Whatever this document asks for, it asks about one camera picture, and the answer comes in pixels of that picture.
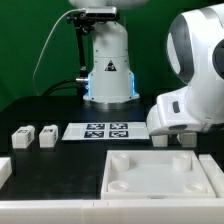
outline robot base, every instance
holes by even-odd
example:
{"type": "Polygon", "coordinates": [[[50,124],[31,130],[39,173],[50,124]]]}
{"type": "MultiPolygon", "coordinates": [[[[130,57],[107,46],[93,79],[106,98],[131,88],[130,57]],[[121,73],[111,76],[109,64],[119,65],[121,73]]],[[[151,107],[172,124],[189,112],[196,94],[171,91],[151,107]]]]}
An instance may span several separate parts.
{"type": "Polygon", "coordinates": [[[138,104],[140,101],[139,99],[140,98],[131,99],[122,103],[101,103],[84,99],[84,105],[101,110],[121,110],[138,104]]]}

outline white box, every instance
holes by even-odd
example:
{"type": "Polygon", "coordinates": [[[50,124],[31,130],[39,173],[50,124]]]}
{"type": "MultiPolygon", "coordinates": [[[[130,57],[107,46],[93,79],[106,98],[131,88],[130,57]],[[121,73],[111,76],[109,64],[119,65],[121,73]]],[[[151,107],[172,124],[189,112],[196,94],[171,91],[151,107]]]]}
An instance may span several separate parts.
{"type": "Polygon", "coordinates": [[[12,147],[18,149],[25,149],[34,140],[35,128],[31,125],[20,127],[12,135],[12,147]]]}
{"type": "Polygon", "coordinates": [[[39,135],[40,148],[53,148],[58,140],[58,127],[45,126],[39,135]]]}
{"type": "Polygon", "coordinates": [[[0,189],[12,173],[11,159],[0,158],[0,189]]]}

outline white plastic housing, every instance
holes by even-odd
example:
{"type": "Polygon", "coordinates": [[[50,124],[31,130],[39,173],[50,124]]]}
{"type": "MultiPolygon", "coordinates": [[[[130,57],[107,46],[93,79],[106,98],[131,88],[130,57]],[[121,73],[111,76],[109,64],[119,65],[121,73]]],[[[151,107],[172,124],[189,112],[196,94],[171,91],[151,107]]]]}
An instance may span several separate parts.
{"type": "Polygon", "coordinates": [[[115,6],[118,9],[132,9],[144,6],[149,0],[69,0],[72,6],[85,8],[92,6],[115,6]]]}
{"type": "Polygon", "coordinates": [[[93,32],[94,68],[84,100],[124,103],[139,98],[129,68],[128,35],[116,22],[96,24],[93,32]]]}
{"type": "Polygon", "coordinates": [[[12,135],[12,146],[13,148],[25,149],[34,140],[35,128],[31,125],[27,127],[20,127],[12,135]]]}
{"type": "Polygon", "coordinates": [[[195,68],[186,93],[186,108],[207,126],[223,123],[224,80],[215,71],[212,59],[215,47],[224,39],[224,28],[219,15],[216,19],[207,19],[199,10],[182,15],[189,27],[195,68]]]}

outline black cable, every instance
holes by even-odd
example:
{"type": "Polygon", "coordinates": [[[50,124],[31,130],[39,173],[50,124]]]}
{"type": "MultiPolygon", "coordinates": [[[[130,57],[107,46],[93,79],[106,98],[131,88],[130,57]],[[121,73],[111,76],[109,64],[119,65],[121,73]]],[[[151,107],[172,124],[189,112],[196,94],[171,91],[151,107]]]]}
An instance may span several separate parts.
{"type": "Polygon", "coordinates": [[[50,88],[48,88],[43,94],[42,96],[48,96],[49,95],[49,92],[51,92],[53,89],[55,89],[56,87],[58,86],[61,86],[61,85],[64,85],[64,84],[67,84],[67,83],[71,83],[71,82],[76,82],[75,79],[68,79],[68,80],[64,80],[64,81],[61,81],[61,82],[58,82],[56,84],[54,84],[53,86],[51,86],[50,88]]]}
{"type": "Polygon", "coordinates": [[[68,87],[59,87],[59,88],[54,88],[51,91],[49,91],[45,96],[50,96],[51,93],[58,91],[58,90],[63,90],[63,89],[77,89],[75,86],[68,86],[68,87]]]}

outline black and white pattern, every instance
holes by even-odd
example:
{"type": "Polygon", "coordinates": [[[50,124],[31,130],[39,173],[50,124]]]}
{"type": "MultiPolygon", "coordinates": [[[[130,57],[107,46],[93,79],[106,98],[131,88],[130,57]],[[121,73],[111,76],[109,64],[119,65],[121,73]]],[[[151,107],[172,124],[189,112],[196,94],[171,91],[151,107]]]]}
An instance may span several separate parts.
{"type": "Polygon", "coordinates": [[[50,133],[50,132],[53,132],[53,129],[45,129],[44,130],[44,133],[50,133]]]}
{"type": "Polygon", "coordinates": [[[103,131],[86,131],[84,138],[103,138],[103,131]]]}
{"type": "Polygon", "coordinates": [[[116,129],[116,130],[121,130],[121,129],[128,129],[128,124],[127,123],[114,123],[110,124],[110,129],[116,129]]]}
{"type": "Polygon", "coordinates": [[[110,131],[110,138],[128,138],[128,131],[110,131]]]}
{"type": "Polygon", "coordinates": [[[19,130],[17,133],[26,134],[27,132],[28,132],[28,130],[19,130]]]}
{"type": "Polygon", "coordinates": [[[105,124],[87,124],[87,130],[104,130],[105,124]]]}

